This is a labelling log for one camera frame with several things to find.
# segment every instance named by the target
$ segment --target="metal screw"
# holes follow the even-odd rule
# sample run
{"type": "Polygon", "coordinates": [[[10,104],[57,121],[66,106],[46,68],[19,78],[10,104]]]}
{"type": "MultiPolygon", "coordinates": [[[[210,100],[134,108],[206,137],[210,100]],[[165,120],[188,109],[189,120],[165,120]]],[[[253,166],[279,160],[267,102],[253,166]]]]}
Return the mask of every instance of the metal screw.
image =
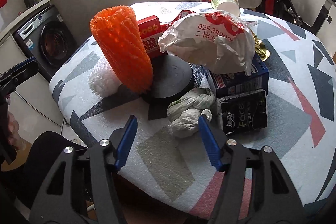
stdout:
{"type": "Polygon", "coordinates": [[[231,145],[231,146],[235,146],[237,144],[237,142],[236,142],[236,140],[229,139],[229,140],[227,140],[227,144],[231,145]]]}
{"type": "Polygon", "coordinates": [[[108,139],[101,140],[99,143],[101,146],[108,146],[110,141],[108,139]]]}
{"type": "Polygon", "coordinates": [[[269,146],[264,146],[264,151],[265,151],[266,153],[271,153],[271,152],[272,152],[272,148],[269,147],[269,146]]]}
{"type": "Polygon", "coordinates": [[[69,154],[73,151],[74,149],[71,147],[71,146],[67,146],[65,149],[64,149],[64,152],[69,154]]]}

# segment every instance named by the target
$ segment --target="black pants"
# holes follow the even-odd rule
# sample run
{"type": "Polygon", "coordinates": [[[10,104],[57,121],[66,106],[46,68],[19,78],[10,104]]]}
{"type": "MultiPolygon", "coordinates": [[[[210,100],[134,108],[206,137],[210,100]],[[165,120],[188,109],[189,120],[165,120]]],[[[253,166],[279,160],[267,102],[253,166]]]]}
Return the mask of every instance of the black pants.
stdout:
{"type": "Polygon", "coordinates": [[[0,172],[0,182],[31,209],[44,178],[67,146],[75,150],[85,148],[55,132],[44,132],[33,143],[26,163],[14,170],[0,172]]]}

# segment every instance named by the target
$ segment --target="tablecloth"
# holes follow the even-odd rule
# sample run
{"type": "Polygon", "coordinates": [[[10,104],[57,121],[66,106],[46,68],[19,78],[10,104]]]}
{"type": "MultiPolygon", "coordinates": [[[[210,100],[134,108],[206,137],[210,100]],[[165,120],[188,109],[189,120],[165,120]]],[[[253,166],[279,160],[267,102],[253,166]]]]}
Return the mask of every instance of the tablecloth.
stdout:
{"type": "MultiPolygon", "coordinates": [[[[211,5],[172,2],[132,7],[138,20],[156,15],[161,22],[169,22],[181,10],[198,12],[211,5]]],[[[271,56],[265,62],[270,71],[268,127],[236,139],[246,147],[271,146],[305,208],[320,206],[336,183],[335,64],[310,32],[272,16],[241,12],[241,18],[258,21],[252,29],[271,56]]],[[[223,174],[210,165],[199,133],[175,139],[168,133],[164,111],[157,111],[123,85],[107,98],[94,95],[87,80],[102,56],[90,37],[54,75],[49,89],[62,114],[88,146],[107,138],[124,126],[130,114],[135,115],[138,132],[120,175],[166,204],[208,218],[223,174]]],[[[195,87],[208,86],[202,68],[192,67],[195,87]]],[[[251,173],[246,171],[241,217],[247,213],[251,173]]]]}

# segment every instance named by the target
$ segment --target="washing machine door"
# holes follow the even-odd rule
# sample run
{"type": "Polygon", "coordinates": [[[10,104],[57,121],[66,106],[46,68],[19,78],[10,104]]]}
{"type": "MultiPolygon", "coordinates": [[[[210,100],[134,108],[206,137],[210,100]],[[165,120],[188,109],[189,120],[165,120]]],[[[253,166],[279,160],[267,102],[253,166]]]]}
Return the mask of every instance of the washing machine door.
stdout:
{"type": "Polygon", "coordinates": [[[43,27],[39,41],[40,50],[51,66],[60,67],[66,62],[72,52],[72,43],[61,22],[50,21],[43,27]]]}

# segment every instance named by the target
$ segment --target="black tissue packet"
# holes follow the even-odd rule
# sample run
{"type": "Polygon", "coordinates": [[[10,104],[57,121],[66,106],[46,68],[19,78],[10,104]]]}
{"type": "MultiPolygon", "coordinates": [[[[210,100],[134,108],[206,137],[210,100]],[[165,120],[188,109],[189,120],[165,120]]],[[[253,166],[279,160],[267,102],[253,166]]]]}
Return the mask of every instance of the black tissue packet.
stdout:
{"type": "Polygon", "coordinates": [[[265,90],[217,99],[216,107],[219,128],[226,135],[267,127],[265,90]]]}

